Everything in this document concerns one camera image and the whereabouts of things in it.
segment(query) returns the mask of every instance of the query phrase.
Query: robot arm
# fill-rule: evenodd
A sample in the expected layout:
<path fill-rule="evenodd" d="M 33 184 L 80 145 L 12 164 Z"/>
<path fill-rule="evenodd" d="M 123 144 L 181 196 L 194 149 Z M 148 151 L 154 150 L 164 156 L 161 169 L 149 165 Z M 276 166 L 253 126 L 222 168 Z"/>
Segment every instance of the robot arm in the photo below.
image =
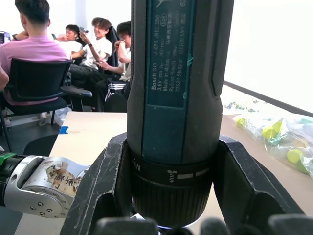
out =
<path fill-rule="evenodd" d="M 0 154 L 1 206 L 45 218 L 66 218 L 88 166 L 62 157 Z"/>

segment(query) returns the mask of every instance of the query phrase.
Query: floor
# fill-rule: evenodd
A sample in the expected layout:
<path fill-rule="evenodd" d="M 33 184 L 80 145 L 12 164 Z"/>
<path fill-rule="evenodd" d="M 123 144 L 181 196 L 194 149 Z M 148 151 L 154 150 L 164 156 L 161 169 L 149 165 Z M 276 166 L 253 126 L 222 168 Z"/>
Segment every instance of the floor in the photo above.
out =
<path fill-rule="evenodd" d="M 49 135 L 56 135 L 59 133 L 60 127 L 58 125 L 45 124 L 39 126 L 37 122 L 21 126 L 13 126 L 9 129 L 9 137 L 12 145 L 12 152 L 23 154 L 24 149 L 33 140 Z M 8 151 L 8 145 L 5 136 L 0 136 L 0 146 Z"/>

